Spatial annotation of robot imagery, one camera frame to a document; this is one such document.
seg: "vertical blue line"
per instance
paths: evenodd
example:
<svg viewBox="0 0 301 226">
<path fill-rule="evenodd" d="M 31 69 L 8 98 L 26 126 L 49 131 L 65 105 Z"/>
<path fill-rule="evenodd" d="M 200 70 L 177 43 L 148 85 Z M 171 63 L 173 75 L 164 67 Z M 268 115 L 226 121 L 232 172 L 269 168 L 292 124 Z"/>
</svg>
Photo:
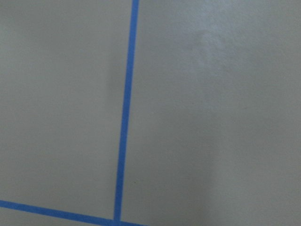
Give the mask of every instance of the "vertical blue line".
<svg viewBox="0 0 301 226">
<path fill-rule="evenodd" d="M 127 150 L 127 131 L 128 131 L 130 102 L 131 102 L 132 78 L 133 78 L 133 69 L 134 69 L 138 6 L 139 6 L 139 0 L 133 0 L 129 40 L 128 40 L 127 71 L 126 71 L 126 81 L 125 81 L 124 98 L 123 98 L 120 141 L 119 141 L 119 157 L 118 157 L 118 168 L 117 168 L 117 182 L 116 182 L 116 191 L 115 191 L 114 222 L 116 223 L 120 223 L 121 221 L 122 193 L 123 193 L 124 168 L 125 168 L 126 150 Z"/>
</svg>

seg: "gray floor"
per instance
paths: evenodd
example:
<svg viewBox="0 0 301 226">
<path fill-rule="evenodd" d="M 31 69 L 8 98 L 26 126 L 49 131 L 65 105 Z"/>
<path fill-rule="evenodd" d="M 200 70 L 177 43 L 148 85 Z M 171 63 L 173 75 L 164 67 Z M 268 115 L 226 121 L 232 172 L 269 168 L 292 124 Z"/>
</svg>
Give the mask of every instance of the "gray floor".
<svg viewBox="0 0 301 226">
<path fill-rule="evenodd" d="M 0 200 L 112 218 L 129 0 L 0 0 Z M 301 2 L 141 0 L 122 220 L 301 222 Z M 1 225 L 84 225 L 0 209 Z"/>
</svg>

